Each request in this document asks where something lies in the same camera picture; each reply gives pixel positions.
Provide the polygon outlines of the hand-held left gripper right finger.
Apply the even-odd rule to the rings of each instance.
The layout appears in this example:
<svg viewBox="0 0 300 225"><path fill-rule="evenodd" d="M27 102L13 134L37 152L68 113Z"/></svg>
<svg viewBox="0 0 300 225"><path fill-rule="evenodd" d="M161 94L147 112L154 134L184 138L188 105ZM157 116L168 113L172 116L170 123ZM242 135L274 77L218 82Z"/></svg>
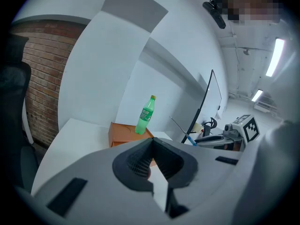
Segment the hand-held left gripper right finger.
<svg viewBox="0 0 300 225"><path fill-rule="evenodd" d="M235 178L244 153L152 140L152 157L166 179L165 211L152 212L154 225L236 225L242 189Z"/></svg>

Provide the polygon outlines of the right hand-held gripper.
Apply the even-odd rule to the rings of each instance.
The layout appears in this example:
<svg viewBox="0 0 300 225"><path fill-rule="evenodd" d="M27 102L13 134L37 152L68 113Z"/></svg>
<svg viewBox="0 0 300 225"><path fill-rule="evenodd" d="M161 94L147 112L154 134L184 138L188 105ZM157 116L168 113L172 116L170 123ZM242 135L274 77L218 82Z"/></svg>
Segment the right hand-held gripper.
<svg viewBox="0 0 300 225"><path fill-rule="evenodd" d="M260 135L260 131L255 117L246 114L226 124L223 135L235 142L241 141L241 147L246 147L249 142L254 141ZM199 147L226 150L229 142L220 141L223 139L224 137L221 135L209 135L195 139L195 142L198 143Z"/></svg>

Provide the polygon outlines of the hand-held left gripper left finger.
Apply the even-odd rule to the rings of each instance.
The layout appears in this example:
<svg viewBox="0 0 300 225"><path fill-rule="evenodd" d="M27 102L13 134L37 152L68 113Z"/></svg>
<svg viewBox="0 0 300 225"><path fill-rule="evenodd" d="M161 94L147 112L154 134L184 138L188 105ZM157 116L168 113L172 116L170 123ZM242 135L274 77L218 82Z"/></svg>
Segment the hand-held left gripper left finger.
<svg viewBox="0 0 300 225"><path fill-rule="evenodd" d="M34 194L45 206L73 179L87 181L65 216L67 225L156 225L169 221L151 192L133 191L113 173L113 160L140 141L90 153L50 178Z"/></svg>

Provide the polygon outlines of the orange wooden box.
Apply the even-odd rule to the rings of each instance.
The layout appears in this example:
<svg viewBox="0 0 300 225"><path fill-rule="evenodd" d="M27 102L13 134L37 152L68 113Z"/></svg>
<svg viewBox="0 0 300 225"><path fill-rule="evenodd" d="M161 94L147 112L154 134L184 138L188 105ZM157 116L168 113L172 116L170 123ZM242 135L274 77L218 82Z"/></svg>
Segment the orange wooden box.
<svg viewBox="0 0 300 225"><path fill-rule="evenodd" d="M154 135L148 129L140 135L135 132L135 126L113 122L111 122L108 132L109 147L153 137Z"/></svg>

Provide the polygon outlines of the white board panel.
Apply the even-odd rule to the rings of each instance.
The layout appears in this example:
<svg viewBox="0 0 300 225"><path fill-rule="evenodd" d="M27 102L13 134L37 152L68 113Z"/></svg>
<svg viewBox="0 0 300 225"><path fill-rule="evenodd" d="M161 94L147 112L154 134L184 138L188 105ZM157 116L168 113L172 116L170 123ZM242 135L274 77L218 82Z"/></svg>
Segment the white board panel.
<svg viewBox="0 0 300 225"><path fill-rule="evenodd" d="M199 121L201 123L205 123L209 121L211 117L215 118L217 112L219 111L221 101L222 97L219 85L216 76L213 75L206 99L198 117Z"/></svg>

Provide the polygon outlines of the ceiling light bar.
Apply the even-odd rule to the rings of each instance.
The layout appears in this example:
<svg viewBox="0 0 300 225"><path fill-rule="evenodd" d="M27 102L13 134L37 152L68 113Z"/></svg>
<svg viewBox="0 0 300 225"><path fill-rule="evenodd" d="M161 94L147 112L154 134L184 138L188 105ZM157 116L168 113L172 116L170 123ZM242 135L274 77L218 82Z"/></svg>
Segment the ceiling light bar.
<svg viewBox="0 0 300 225"><path fill-rule="evenodd" d="M273 55L272 55L268 70L265 74L267 77L273 76L273 74L278 66L279 60L281 58L284 46L285 46L285 41L283 39L277 38L275 41Z"/></svg>
<svg viewBox="0 0 300 225"><path fill-rule="evenodd" d="M258 98L262 95L263 91L262 90L257 90L253 98L251 99L252 102L256 102Z"/></svg>

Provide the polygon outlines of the green plastic bottle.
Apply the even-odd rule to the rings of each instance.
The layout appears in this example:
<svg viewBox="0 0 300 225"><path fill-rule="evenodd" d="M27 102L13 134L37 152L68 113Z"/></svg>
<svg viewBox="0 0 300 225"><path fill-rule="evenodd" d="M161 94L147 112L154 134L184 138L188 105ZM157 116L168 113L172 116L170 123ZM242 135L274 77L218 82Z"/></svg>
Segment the green plastic bottle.
<svg viewBox="0 0 300 225"><path fill-rule="evenodd" d="M152 95L149 101L145 104L139 117L139 121L135 127L137 134L143 135L146 131L148 123L153 115L155 108L156 96Z"/></svg>

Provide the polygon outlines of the white wall air conditioner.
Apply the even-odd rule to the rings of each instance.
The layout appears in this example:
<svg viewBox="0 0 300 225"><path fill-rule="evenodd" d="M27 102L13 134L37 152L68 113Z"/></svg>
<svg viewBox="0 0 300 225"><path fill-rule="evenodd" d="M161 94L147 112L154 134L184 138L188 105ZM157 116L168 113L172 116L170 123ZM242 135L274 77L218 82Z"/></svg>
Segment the white wall air conditioner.
<svg viewBox="0 0 300 225"><path fill-rule="evenodd" d="M277 105L269 93L263 93L255 102L254 108L264 113L277 113Z"/></svg>

